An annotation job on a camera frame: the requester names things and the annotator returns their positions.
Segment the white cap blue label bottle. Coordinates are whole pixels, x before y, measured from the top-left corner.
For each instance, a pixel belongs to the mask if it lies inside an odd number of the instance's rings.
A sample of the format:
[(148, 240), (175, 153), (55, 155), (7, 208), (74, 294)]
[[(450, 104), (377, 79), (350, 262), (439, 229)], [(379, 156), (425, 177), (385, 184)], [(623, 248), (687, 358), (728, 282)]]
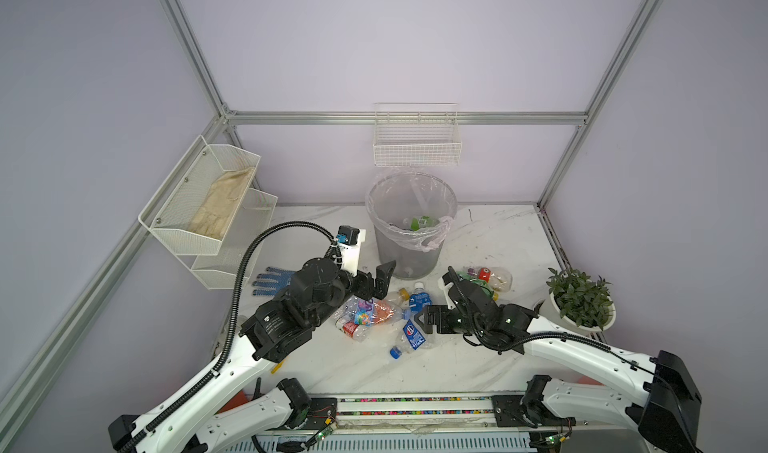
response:
[(430, 306), (431, 304), (432, 304), (432, 299), (430, 294), (427, 292), (424, 283), (415, 282), (414, 288), (408, 299), (408, 307), (409, 307), (410, 314), (412, 316), (415, 316), (416, 314), (421, 312), (425, 306)]

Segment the crushed bottle blue red label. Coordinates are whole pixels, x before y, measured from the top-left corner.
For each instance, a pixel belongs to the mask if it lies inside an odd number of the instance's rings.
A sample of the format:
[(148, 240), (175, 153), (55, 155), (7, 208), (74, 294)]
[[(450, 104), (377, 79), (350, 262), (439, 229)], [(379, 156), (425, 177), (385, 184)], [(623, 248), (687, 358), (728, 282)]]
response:
[(407, 320), (389, 350), (389, 355), (398, 360), (407, 354), (421, 350), (428, 350), (434, 346), (434, 341), (429, 335), (412, 320)]

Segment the colourful label clear bottle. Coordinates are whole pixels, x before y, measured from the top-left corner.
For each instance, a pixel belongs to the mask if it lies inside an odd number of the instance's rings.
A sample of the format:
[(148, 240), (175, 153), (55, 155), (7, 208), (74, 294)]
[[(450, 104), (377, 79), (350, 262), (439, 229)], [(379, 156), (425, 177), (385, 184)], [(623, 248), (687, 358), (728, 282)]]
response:
[(388, 300), (363, 300), (352, 296), (334, 313), (333, 321), (352, 321), (356, 325), (372, 326), (403, 318), (403, 310)]

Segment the bright green label bottle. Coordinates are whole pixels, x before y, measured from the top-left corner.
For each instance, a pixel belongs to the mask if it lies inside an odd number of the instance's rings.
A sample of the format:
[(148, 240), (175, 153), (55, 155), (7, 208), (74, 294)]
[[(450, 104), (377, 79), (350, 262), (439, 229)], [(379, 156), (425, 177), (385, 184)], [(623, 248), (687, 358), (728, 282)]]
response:
[(403, 227), (406, 231), (416, 232), (423, 229), (437, 227), (440, 223), (441, 220), (439, 218), (422, 215), (405, 218), (403, 220)]

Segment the yellow cap orange bottle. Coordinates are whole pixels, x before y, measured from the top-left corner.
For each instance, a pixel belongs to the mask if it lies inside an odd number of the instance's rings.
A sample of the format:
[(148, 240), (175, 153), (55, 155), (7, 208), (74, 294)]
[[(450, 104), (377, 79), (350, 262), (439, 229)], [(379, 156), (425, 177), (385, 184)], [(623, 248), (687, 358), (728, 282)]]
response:
[(410, 293), (407, 289), (390, 292), (385, 301), (396, 315), (407, 317), (410, 314)]

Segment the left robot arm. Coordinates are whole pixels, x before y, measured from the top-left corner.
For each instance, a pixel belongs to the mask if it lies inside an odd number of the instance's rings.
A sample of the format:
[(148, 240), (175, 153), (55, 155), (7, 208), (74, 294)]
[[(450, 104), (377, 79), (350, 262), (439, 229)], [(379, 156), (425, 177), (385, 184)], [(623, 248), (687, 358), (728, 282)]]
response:
[[(308, 228), (329, 242), (326, 253), (307, 260), (290, 283), (259, 306), (243, 324), (236, 315), (246, 267), (261, 243), (289, 228)], [(123, 415), (108, 428), (117, 452), (210, 452), (199, 431), (245, 384), (309, 342), (313, 332), (351, 297), (386, 297), (397, 263), (375, 273), (359, 270), (364, 233), (349, 225), (336, 234), (308, 221), (288, 221), (261, 232), (246, 248), (232, 292), (230, 319), (221, 353), (181, 389), (151, 411)]]

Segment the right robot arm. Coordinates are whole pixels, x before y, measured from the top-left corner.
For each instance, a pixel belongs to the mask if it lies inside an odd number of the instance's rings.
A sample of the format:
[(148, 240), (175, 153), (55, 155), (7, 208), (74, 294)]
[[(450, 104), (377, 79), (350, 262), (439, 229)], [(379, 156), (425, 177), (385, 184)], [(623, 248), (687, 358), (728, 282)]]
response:
[(695, 452), (701, 394), (680, 357), (612, 347), (553, 324), (533, 310), (490, 303), (431, 305), (416, 313), (426, 333), (460, 334), (498, 354), (515, 352), (565, 366), (592, 384), (539, 374), (506, 414), (532, 428), (577, 419), (626, 427), (664, 452)]

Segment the grey mesh waste bin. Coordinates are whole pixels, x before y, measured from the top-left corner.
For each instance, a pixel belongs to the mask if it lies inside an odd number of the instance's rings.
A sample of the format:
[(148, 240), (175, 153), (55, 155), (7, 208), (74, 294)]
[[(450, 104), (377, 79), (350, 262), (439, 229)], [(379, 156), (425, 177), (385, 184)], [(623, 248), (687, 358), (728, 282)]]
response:
[(423, 170), (390, 169), (375, 177), (365, 205), (380, 261), (396, 263), (393, 276), (430, 274), (458, 211), (453, 188)]

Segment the red cap clear bottle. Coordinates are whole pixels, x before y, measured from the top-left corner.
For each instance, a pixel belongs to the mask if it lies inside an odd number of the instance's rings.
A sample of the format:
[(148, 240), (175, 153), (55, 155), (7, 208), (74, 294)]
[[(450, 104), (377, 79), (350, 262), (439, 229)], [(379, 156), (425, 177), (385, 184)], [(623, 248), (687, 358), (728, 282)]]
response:
[(355, 323), (353, 320), (350, 320), (347, 318), (340, 318), (339, 320), (336, 321), (335, 326), (345, 336), (357, 342), (364, 341), (369, 333), (368, 326), (359, 325)]

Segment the red label purple cap bottle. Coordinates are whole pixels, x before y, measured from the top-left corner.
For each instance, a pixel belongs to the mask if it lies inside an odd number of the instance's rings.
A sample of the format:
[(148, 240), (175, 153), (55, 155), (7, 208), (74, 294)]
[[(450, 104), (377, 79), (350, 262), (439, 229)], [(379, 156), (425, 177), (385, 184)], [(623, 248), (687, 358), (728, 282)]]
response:
[(512, 288), (513, 276), (502, 267), (468, 267), (467, 274), (498, 293), (508, 292)]

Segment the beige cloth in shelf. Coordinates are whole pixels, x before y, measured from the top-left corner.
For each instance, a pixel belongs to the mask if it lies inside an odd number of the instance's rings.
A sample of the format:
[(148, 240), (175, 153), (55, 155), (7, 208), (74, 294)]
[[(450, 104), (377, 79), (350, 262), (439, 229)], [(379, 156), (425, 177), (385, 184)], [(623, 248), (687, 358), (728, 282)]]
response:
[(227, 171), (216, 179), (189, 223), (189, 231), (223, 240), (241, 202), (255, 167)]

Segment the aluminium rail with beads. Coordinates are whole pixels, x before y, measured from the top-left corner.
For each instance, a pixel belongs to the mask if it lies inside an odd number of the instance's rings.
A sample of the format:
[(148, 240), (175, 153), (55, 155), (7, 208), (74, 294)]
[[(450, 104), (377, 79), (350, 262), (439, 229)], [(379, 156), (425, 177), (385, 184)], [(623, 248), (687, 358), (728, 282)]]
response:
[(496, 428), (574, 428), (579, 422), (632, 429), (619, 397), (601, 387), (561, 387), (545, 398), (526, 392), (315, 396), (294, 428), (315, 431), (331, 423), (342, 428), (426, 425)]

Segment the horizontal aluminium frame bar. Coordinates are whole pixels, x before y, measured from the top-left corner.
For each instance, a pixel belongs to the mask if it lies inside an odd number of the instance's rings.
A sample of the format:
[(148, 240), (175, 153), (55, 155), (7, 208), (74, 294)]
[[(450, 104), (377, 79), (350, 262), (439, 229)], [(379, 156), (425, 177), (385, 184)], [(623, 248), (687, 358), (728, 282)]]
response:
[(234, 125), (373, 125), (384, 123), (454, 123), (459, 125), (580, 125), (586, 112), (321, 112), (237, 111)]

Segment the white mesh wall shelf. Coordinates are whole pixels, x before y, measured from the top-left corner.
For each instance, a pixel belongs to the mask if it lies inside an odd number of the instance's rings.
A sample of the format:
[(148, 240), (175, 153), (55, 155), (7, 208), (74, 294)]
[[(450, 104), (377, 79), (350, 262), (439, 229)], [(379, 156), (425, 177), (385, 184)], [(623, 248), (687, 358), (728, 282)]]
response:
[(198, 137), (138, 216), (209, 290), (230, 290), (251, 241), (270, 226), (277, 197), (255, 187), (261, 157)]

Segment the aluminium frame post right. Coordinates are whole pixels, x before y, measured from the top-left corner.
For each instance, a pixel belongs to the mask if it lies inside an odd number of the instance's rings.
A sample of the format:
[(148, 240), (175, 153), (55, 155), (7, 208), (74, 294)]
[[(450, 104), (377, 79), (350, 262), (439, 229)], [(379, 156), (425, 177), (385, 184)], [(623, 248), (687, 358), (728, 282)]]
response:
[(578, 124), (567, 143), (563, 154), (547, 181), (537, 202), (539, 209), (545, 210), (573, 163), (579, 149), (585, 142), (599, 114), (607, 103), (615, 86), (619, 82), (638, 45), (646, 33), (653, 17), (658, 13), (664, 0), (642, 0), (633, 15), (626, 33), (624, 33), (612, 56), (601, 80), (598, 83), (585, 110), (586, 118)]

